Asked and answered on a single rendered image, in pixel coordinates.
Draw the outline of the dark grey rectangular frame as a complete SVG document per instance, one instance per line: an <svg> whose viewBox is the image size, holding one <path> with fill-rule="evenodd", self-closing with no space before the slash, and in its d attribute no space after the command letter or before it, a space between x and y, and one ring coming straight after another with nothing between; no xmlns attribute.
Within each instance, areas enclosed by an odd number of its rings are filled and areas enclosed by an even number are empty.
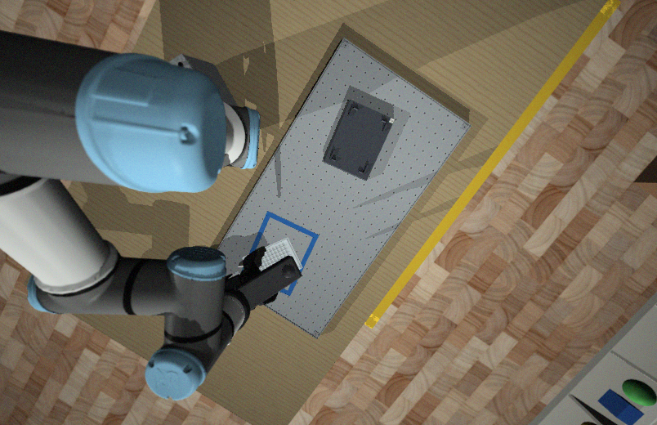
<svg viewBox="0 0 657 425"><path fill-rule="evenodd" d="M349 100L324 162L367 181L394 121Z"/></svg>

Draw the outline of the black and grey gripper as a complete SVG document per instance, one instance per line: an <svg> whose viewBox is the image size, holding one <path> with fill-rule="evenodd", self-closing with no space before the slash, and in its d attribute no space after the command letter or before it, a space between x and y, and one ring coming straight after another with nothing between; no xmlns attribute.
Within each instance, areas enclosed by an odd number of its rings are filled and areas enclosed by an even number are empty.
<svg viewBox="0 0 657 425"><path fill-rule="evenodd" d="M265 246L262 246L262 247L260 247L256 250L254 250L252 253L247 255L244 258L243 261L241 261L238 264L238 267L243 267L244 268L241 271L240 274L235 275L233 277L231 277L232 274L226 276L224 295L230 295L234 298L237 298L241 302L241 304L243 305L244 311L245 311L244 322L241 324L241 326L239 327L238 330L243 328L243 326L247 322L247 320L250 316L250 311L251 310L250 310L250 306L249 306L247 298L242 293L236 291L235 286L237 286L238 284L241 284L245 280L251 278L252 276L254 276L255 274L260 272L260 269L258 267L260 267L261 264L262 264L261 259L262 259L262 257L265 256L265 252L266 252ZM268 298L267 300L265 300L264 302L259 304L259 306L261 306L261 305L264 306L268 303L273 302L276 299L277 295L278 295L278 293L276 293L272 297Z"/></svg>

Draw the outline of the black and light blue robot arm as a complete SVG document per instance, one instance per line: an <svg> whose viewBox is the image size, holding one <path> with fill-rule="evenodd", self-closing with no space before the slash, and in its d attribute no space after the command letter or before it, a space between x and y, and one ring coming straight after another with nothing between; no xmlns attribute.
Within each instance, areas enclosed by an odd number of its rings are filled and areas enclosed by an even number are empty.
<svg viewBox="0 0 657 425"><path fill-rule="evenodd" d="M192 395L245 318L224 295L225 254L122 257L60 180L200 192L223 167L256 167L260 121L198 70L0 30L0 249L32 273L30 305L164 315L145 380L164 399Z"/></svg>

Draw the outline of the blue tape outline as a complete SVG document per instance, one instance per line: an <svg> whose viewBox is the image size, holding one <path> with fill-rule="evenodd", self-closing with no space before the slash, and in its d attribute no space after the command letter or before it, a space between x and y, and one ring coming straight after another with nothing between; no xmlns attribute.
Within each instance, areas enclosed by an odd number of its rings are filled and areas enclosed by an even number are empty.
<svg viewBox="0 0 657 425"><path fill-rule="evenodd" d="M311 243L310 243L308 249L306 250L306 253L305 253L305 255L304 255L303 259L302 259L302 262L301 262L301 264L302 264L302 266L303 266L303 268L304 268L304 266L305 266L305 264L306 264L306 261L307 261L308 257L310 256L311 251L312 251L312 249L313 249L313 247L314 247L314 245L315 245L315 242L316 242L316 240L318 239L319 235L317 235L316 233L311 232L311 231L309 231L309 230L307 230L307 229L305 229L305 228L303 228L303 227L301 227L301 226L298 226L298 225L296 225L296 224L294 224L294 223L292 223L292 222L290 222L290 221L288 221L288 220L286 220L286 219L283 219L282 217L279 217L279 216L275 215L275 214L272 213L272 212L267 212L267 213L266 213L266 216L265 216L265 218L264 218L264 220L263 220L263 223L261 224L261 228L260 228L260 230L259 230L258 233L257 233L257 237L256 237L256 239L255 239L255 241L254 241L254 243L253 243L253 246L252 246L252 248L251 248L251 250L250 250L250 253L252 253L254 250L256 250L256 248L257 248L257 246L258 246L258 244L259 244L259 241L260 241L260 239L261 239L261 236L262 236L262 234L263 234L263 232L264 232L264 230L265 230L265 228L266 228L267 222L269 221L270 217L273 218L273 219L275 219L275 220L277 220L277 221L280 221L280 222L284 223L284 224L287 225L287 226L290 226L290 227L292 227L292 228L294 228L294 229L296 229L296 230L299 230L299 231L301 231L301 232L304 233L304 234L307 234L307 235L313 237L312 240L311 240ZM250 254L250 253L249 253L249 254ZM302 273L303 268L300 270L301 273ZM296 285L296 283L297 283L297 280L290 284L288 290L286 290L286 289L282 289L282 290L280 290L280 292L281 292L281 293L284 293L284 294L287 294L287 295L290 296L291 293L292 293L292 291L293 291L293 289L294 289L294 287L295 287L295 285Z"/></svg>

